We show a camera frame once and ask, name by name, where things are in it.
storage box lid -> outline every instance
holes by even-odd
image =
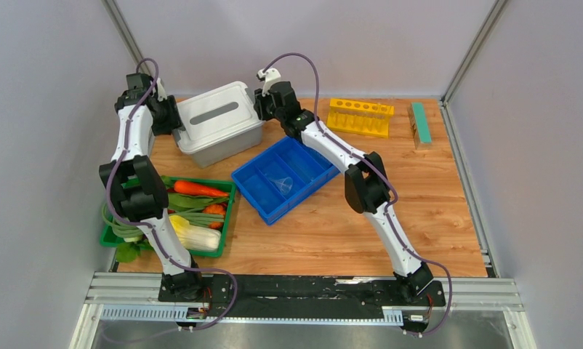
[[[261,127],[245,83],[236,81],[178,103],[186,131],[178,132],[178,148],[194,154],[236,135]]]

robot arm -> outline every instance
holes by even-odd
[[[352,146],[348,145],[344,140],[340,139],[336,136],[332,131],[330,131],[326,125],[322,122],[321,123],[322,129],[325,132],[328,132],[331,137],[337,140],[340,144],[343,144],[347,149],[350,150],[351,153],[354,153],[360,157],[364,157],[365,159],[379,159],[381,158],[376,153],[372,154],[365,154],[363,151],[353,148]],[[390,262],[392,263],[392,268],[397,275],[406,276],[408,274],[414,273],[416,270],[420,269],[420,261],[413,258],[409,252],[403,248],[401,243],[399,243],[392,232],[392,228],[389,226],[388,221],[386,220],[386,211],[387,214],[390,215],[390,218],[395,223],[396,230],[400,233],[401,238],[406,246],[411,246],[407,236],[402,233],[403,228],[401,224],[396,219],[396,214],[394,213],[394,208],[390,205],[387,209],[387,201],[380,204],[378,207],[374,207],[373,209],[364,210],[361,205],[358,209],[358,202],[361,199],[357,193],[348,193],[348,181],[354,182],[354,178],[361,180],[361,185],[363,184],[363,175],[361,172],[365,172],[367,168],[363,167],[360,160],[356,157],[351,156],[349,153],[343,152],[338,145],[334,144],[329,138],[323,135],[315,122],[307,125],[307,128],[302,131],[302,143],[309,148],[315,149],[318,153],[320,153],[324,158],[328,159],[336,168],[341,171],[341,173],[345,174],[345,196],[347,201],[349,202],[350,199],[355,199],[356,204],[353,205],[354,211],[359,211],[367,220],[373,225],[373,228],[377,231],[377,235],[381,238],[388,256],[390,256]]]
[[[139,106],[129,120],[131,112],[153,81],[143,73],[130,74],[126,81],[129,89],[115,104],[121,125],[116,152],[109,164],[99,167],[99,176],[103,185],[106,185],[112,168],[126,149],[111,183],[111,203],[121,217],[139,223],[137,227],[146,235],[163,264],[162,284],[166,289],[190,299],[200,288],[201,276],[199,273],[187,272],[171,262],[173,258],[177,264],[197,267],[189,251],[182,247],[176,237],[167,213],[169,199],[166,187],[148,157],[154,136],[171,134],[172,130],[184,126],[174,96],[165,93],[160,79],[144,105]],[[135,178],[138,184],[128,185],[129,180]]]
[[[279,121],[286,135],[316,150],[345,175],[345,199],[373,225],[390,257],[394,274],[403,282],[404,292],[417,296],[430,284],[433,275],[425,262],[411,255],[417,253],[403,232],[393,206],[388,203],[390,194],[385,182],[374,171],[386,175],[379,154],[355,149],[322,121],[315,121],[313,113],[301,109],[291,84],[280,81],[281,75],[276,69],[259,71],[257,77],[264,81],[264,88],[254,93],[258,116],[264,121]]]

orange vegetable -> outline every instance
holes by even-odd
[[[207,206],[201,213],[214,213],[214,214],[221,214],[223,217],[225,217],[225,207],[223,207],[223,205],[221,204],[212,204],[210,206]],[[223,223],[221,222],[212,222],[208,225],[208,228],[211,229],[219,229],[223,226]]]
[[[177,180],[176,183],[174,183],[174,191],[185,195],[211,196],[213,198],[222,198],[230,195],[229,193],[218,189],[206,187],[205,185],[189,182],[187,180]]]

black metal plate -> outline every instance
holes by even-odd
[[[238,296],[228,316],[259,318],[383,318],[382,306],[428,306],[430,294],[435,307],[446,299],[441,282],[433,281],[420,296],[408,301],[400,293],[401,282],[387,280],[338,282],[352,277],[236,275]],[[218,316],[231,301],[233,290],[226,275],[204,277],[211,288],[213,308]],[[163,290],[162,302],[187,302]]]
[[[401,294],[401,285],[397,281],[393,280],[374,280],[371,282],[373,285],[373,290],[375,292],[375,304],[376,305],[410,305],[410,306],[421,306],[428,307],[428,297],[430,294],[433,299],[433,306],[443,307],[446,306],[446,298],[443,293],[443,285],[439,281],[432,281],[426,288],[420,293],[418,297],[415,297],[412,301],[408,301]]]

gray wall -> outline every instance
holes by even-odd
[[[583,348],[583,1],[510,1],[451,109],[539,348]]]
[[[146,56],[169,72],[166,88],[202,93],[296,51],[315,61],[326,95],[442,95],[494,0],[119,0]],[[277,65],[301,95],[313,72]]]
[[[134,69],[98,1],[0,1],[0,348],[66,348],[94,270],[116,96]]]

